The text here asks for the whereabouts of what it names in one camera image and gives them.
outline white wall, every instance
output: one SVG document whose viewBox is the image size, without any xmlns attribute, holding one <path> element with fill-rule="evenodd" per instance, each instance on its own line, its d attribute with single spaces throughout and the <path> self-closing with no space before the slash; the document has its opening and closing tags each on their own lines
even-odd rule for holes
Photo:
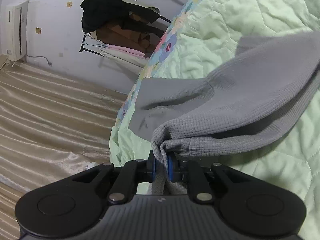
<svg viewBox="0 0 320 240">
<path fill-rule="evenodd" d="M 0 40 L 5 52 L 5 6 L 13 0 L 0 0 Z M 67 8 L 67 2 L 73 2 Z M 52 68 L 107 88 L 128 93 L 136 75 L 121 69 L 113 61 L 84 51 L 79 53 L 83 38 L 81 18 L 83 0 L 30 0 L 27 21 L 27 54 L 46 56 Z M 187 0 L 140 0 L 160 9 L 160 14 L 172 19 Z M 36 34 L 36 27 L 42 34 Z M 42 58 L 27 60 L 41 67 L 49 67 Z"/>
</svg>

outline ribbed gray panel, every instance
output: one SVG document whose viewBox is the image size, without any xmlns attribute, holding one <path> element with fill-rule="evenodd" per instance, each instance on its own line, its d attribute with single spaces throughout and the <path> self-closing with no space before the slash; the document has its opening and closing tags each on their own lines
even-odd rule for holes
<svg viewBox="0 0 320 240">
<path fill-rule="evenodd" d="M 187 195 L 136 195 L 112 206 L 95 227 L 66 240 L 256 240 L 226 226 L 211 206 L 198 205 Z M 23 240 L 38 240 L 26 236 Z M 297 236 L 283 240 L 300 240 Z"/>
</svg>

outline shiny beige floor covering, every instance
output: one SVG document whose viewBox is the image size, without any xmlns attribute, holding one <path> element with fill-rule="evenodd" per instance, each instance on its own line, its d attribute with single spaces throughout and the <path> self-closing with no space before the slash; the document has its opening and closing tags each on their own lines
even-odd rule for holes
<svg viewBox="0 0 320 240">
<path fill-rule="evenodd" d="M 21 194 L 110 158 L 126 95 L 27 64 L 0 71 L 0 239 L 14 239 Z"/>
</svg>

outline green quilt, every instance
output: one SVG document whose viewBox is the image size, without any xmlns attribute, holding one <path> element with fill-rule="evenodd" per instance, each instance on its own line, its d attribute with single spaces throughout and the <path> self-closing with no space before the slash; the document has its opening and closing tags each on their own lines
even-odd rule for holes
<svg viewBox="0 0 320 240">
<path fill-rule="evenodd" d="M 148 64 L 141 77 L 202 78 L 234 56 L 241 36 L 282 36 L 320 30 L 320 0 L 190 1 L 196 2 L 196 6 L 180 14 L 183 21 L 174 30 L 174 47 L 169 47 L 167 40 L 162 41 L 170 53 L 161 62 Z M 136 86 L 129 98 L 138 92 Z M 151 149 L 150 142 L 128 129 L 134 102 L 120 111 L 121 122 L 111 133 L 111 162 L 116 165 L 145 159 Z M 300 236 L 305 240 L 320 239 L 319 91 L 280 140 L 252 152 L 220 157 L 219 162 L 299 195 L 308 213 Z"/>
</svg>

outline gray fabric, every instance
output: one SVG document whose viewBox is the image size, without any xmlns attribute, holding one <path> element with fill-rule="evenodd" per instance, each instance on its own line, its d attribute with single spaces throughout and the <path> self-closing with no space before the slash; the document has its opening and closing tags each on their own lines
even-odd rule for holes
<svg viewBox="0 0 320 240">
<path fill-rule="evenodd" d="M 151 141 L 164 167 L 171 151 L 217 156 L 263 147 L 307 107 L 320 84 L 319 60 L 319 32 L 244 37 L 237 55 L 206 78 L 145 78 L 129 128 Z M 163 172 L 153 194 L 163 191 Z"/>
</svg>

